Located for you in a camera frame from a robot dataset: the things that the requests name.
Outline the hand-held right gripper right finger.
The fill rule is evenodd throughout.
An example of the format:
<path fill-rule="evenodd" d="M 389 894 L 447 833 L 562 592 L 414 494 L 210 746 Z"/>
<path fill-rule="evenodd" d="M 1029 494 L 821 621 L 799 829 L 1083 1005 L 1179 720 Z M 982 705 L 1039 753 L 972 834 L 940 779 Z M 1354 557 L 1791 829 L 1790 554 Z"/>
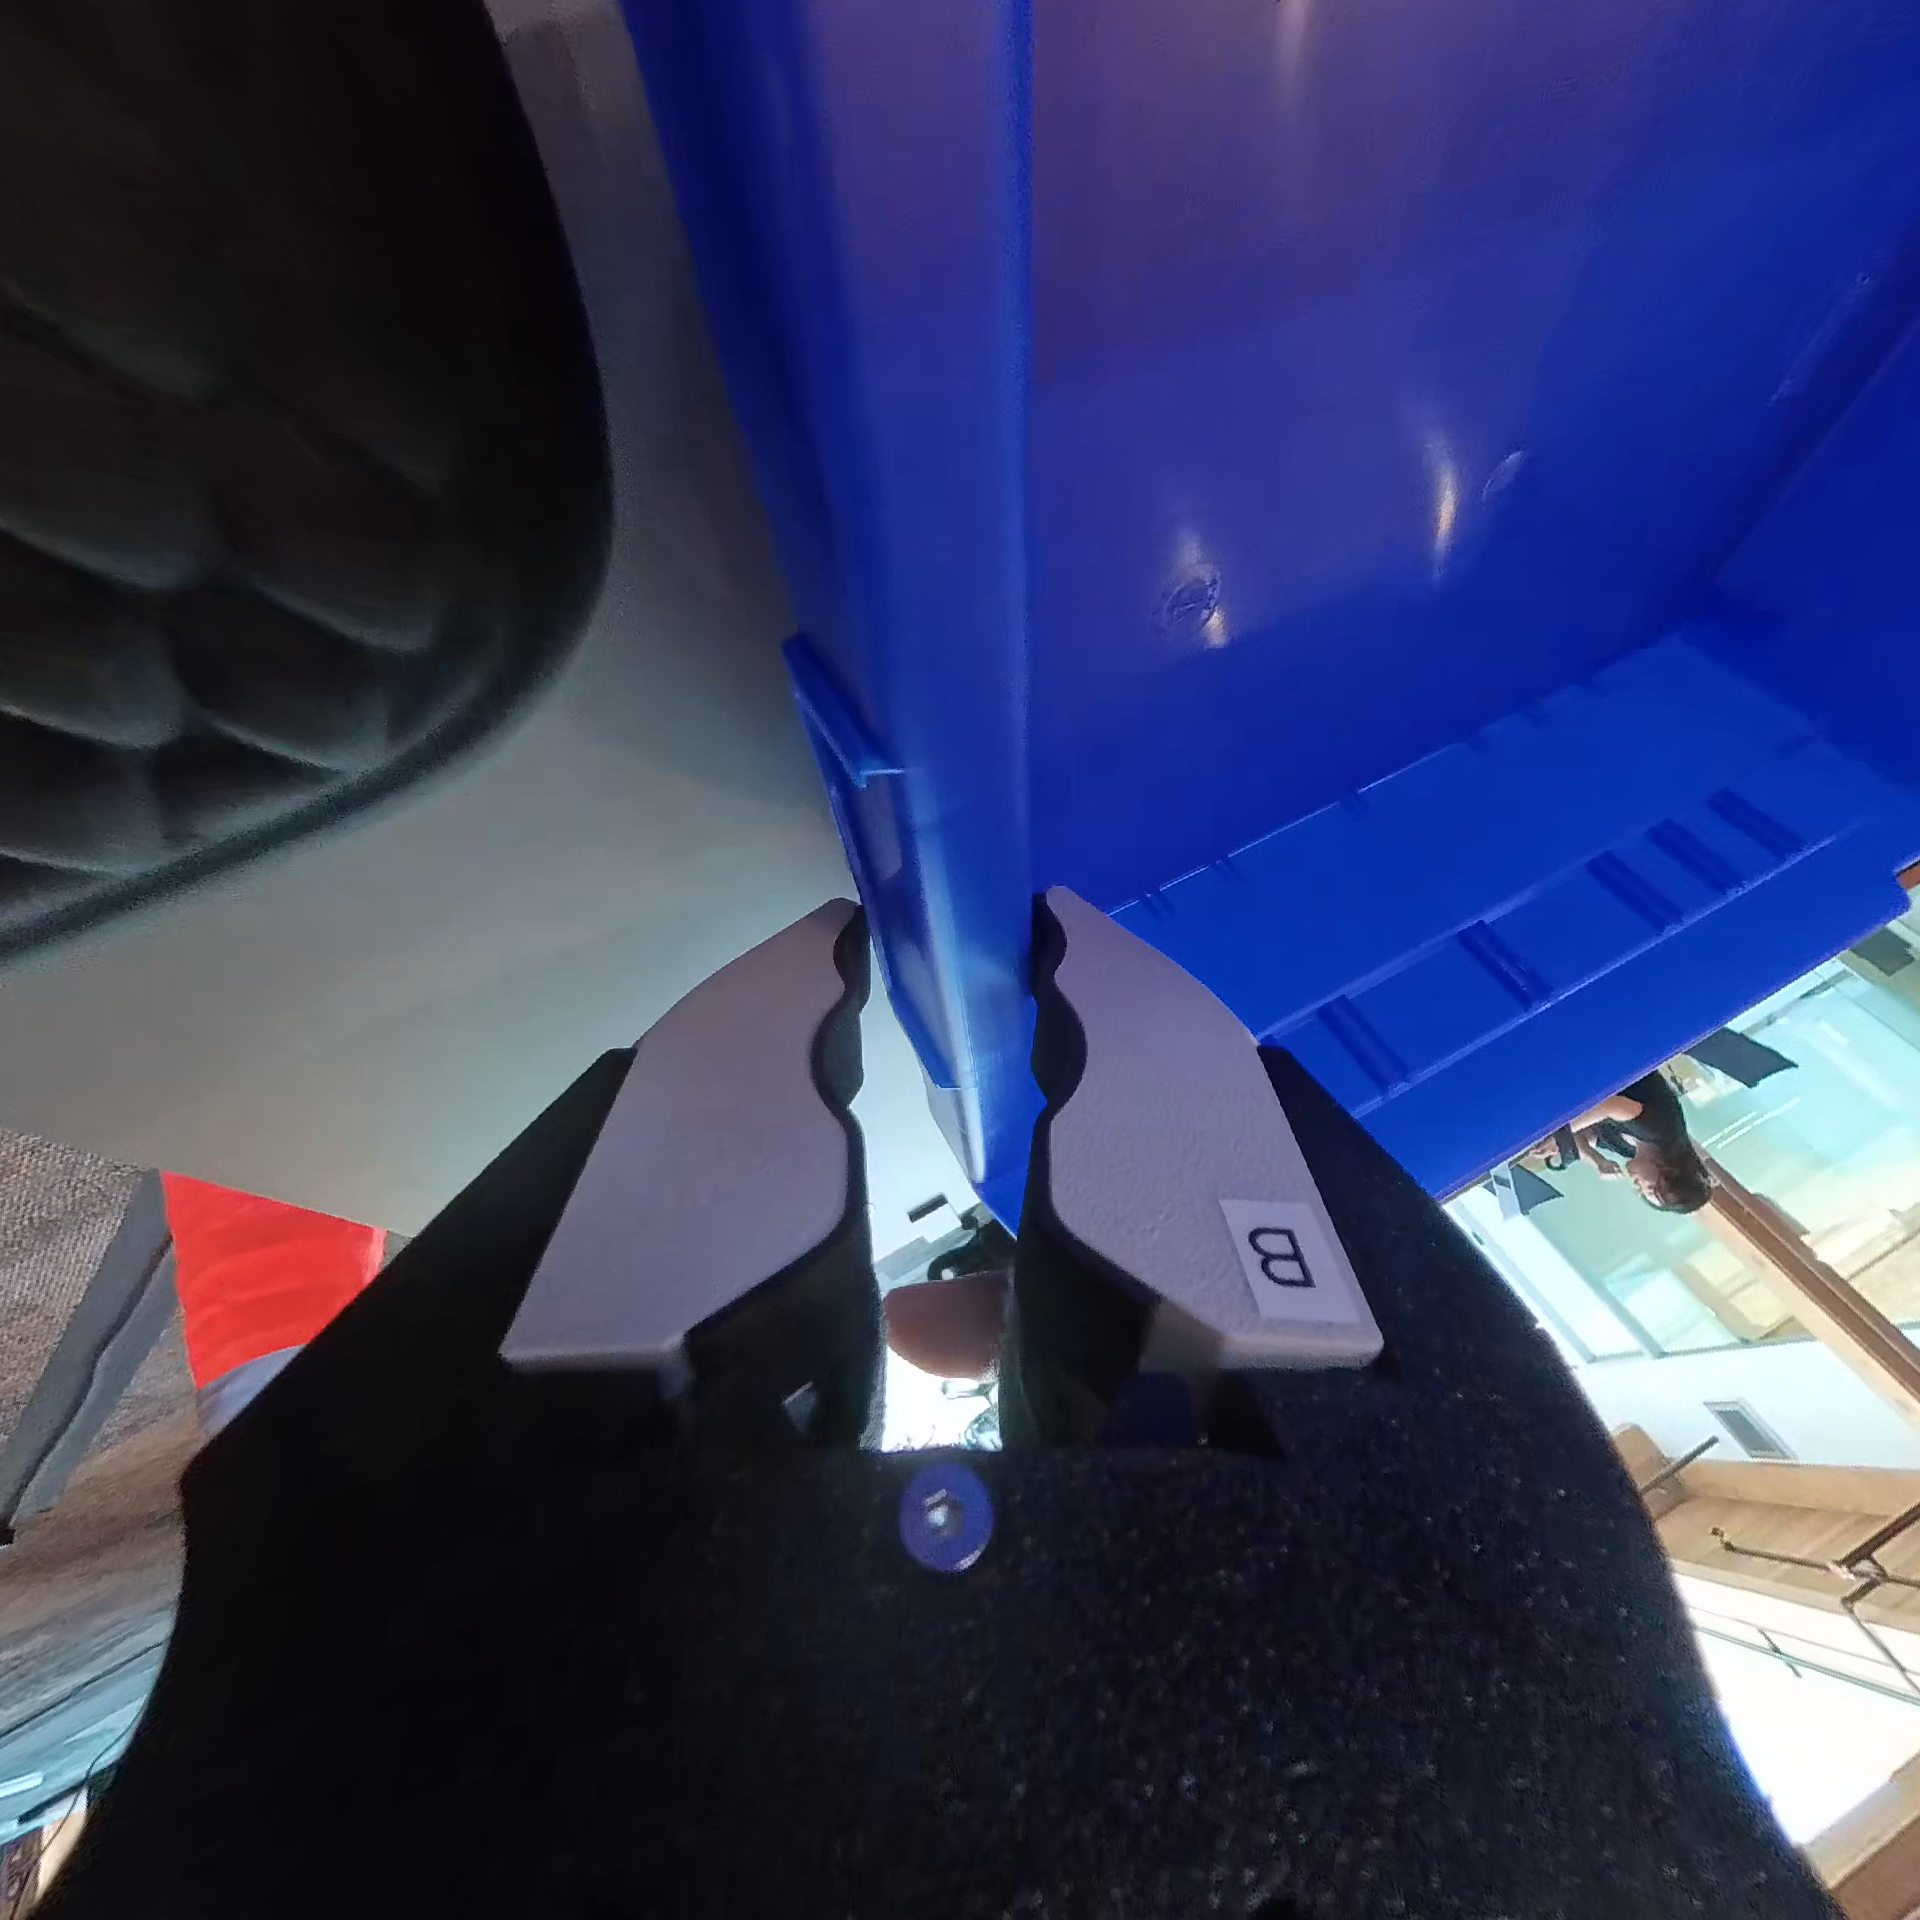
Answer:
<path fill-rule="evenodd" d="M 1075 1252 L 1142 1292 L 1147 1368 L 1373 1362 L 1380 1326 L 1253 1033 L 1085 898 L 1052 888 L 1039 906 L 1078 1049 L 1034 1171 Z"/>

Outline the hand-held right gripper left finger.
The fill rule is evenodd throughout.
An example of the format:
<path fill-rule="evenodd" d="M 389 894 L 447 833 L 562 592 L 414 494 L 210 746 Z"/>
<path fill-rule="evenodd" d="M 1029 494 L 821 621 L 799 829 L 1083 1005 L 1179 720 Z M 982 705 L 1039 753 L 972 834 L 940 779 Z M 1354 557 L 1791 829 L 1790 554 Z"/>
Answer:
<path fill-rule="evenodd" d="M 871 1331 L 869 995 L 867 916 L 828 901 L 640 1035 L 500 1341 L 509 1368 L 707 1384 L 744 1345 L 803 1384 Z"/>

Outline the blue plastic bin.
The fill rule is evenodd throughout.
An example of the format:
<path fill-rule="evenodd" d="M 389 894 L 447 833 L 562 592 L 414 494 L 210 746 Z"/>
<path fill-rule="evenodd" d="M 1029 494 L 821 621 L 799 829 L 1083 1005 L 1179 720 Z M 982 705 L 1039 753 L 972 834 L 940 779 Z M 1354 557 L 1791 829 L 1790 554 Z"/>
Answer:
<path fill-rule="evenodd" d="M 623 5 L 975 1193 L 1067 889 L 1428 1190 L 1904 907 L 1915 5 Z"/>

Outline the orange traffic cone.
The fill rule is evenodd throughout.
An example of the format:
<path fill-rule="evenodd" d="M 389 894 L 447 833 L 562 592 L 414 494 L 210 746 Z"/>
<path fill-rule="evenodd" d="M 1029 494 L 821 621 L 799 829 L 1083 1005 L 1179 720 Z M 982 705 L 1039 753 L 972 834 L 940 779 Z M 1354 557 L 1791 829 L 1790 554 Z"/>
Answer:
<path fill-rule="evenodd" d="M 198 1430 L 222 1434 L 368 1284 L 389 1235 L 251 1190 L 160 1176 Z"/>

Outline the black office chair frame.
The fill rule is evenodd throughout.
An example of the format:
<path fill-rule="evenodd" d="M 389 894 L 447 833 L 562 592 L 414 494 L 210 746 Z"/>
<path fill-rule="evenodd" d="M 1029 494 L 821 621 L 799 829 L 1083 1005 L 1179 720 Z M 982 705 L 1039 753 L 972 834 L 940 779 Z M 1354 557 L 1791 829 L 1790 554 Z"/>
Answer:
<path fill-rule="evenodd" d="M 162 1177 L 142 1176 L 3 1450 L 3 1547 L 60 1499 L 176 1313 Z"/>

